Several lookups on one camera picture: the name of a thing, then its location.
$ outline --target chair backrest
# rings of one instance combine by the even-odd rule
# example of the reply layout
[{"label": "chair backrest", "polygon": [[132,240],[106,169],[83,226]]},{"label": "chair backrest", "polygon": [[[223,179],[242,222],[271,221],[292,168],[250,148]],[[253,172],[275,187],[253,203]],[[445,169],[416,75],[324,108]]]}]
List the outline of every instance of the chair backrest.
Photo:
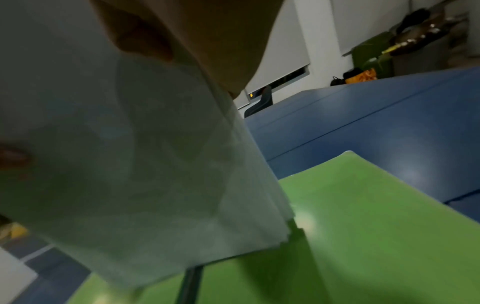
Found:
[{"label": "chair backrest", "polygon": [[274,104],[274,100],[272,98],[272,88],[270,86],[266,86],[261,94],[260,101],[245,111],[245,118],[265,108],[268,108],[273,104]]}]

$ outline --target hand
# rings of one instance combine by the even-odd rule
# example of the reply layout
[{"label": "hand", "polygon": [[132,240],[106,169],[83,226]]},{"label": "hand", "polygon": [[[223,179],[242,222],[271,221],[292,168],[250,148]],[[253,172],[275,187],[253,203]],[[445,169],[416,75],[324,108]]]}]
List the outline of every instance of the hand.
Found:
[{"label": "hand", "polygon": [[27,167],[32,157],[19,149],[0,145],[0,170],[11,170]]}]

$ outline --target chair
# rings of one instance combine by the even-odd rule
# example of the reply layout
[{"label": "chair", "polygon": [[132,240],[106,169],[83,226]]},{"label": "chair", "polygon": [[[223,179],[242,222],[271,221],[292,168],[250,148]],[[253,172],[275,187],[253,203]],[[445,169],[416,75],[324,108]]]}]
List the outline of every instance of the chair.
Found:
[{"label": "chair", "polygon": [[274,100],[272,99],[272,88],[270,86],[266,86],[261,94],[260,101],[245,111],[245,118],[265,108],[268,108],[273,104],[274,104]]}]

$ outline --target orange object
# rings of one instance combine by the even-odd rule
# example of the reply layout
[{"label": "orange object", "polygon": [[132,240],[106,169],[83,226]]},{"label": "orange object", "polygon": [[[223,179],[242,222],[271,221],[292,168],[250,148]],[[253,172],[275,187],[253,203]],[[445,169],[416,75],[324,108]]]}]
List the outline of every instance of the orange object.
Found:
[{"label": "orange object", "polygon": [[375,71],[375,69],[370,69],[361,74],[358,74],[357,76],[348,78],[345,80],[345,82],[348,84],[352,84],[352,83],[365,82],[370,80],[377,80],[377,72]]}]

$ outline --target finger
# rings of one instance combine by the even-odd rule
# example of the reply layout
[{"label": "finger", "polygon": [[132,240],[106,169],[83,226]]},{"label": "finger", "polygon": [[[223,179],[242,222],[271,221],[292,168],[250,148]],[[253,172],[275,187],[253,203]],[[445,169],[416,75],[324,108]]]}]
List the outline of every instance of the finger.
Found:
[{"label": "finger", "polygon": [[28,166],[32,157],[21,150],[0,146],[0,170],[23,168]]},{"label": "finger", "polygon": [[166,37],[142,18],[102,0],[90,0],[90,3],[117,48],[166,62],[173,60],[173,52]]}]

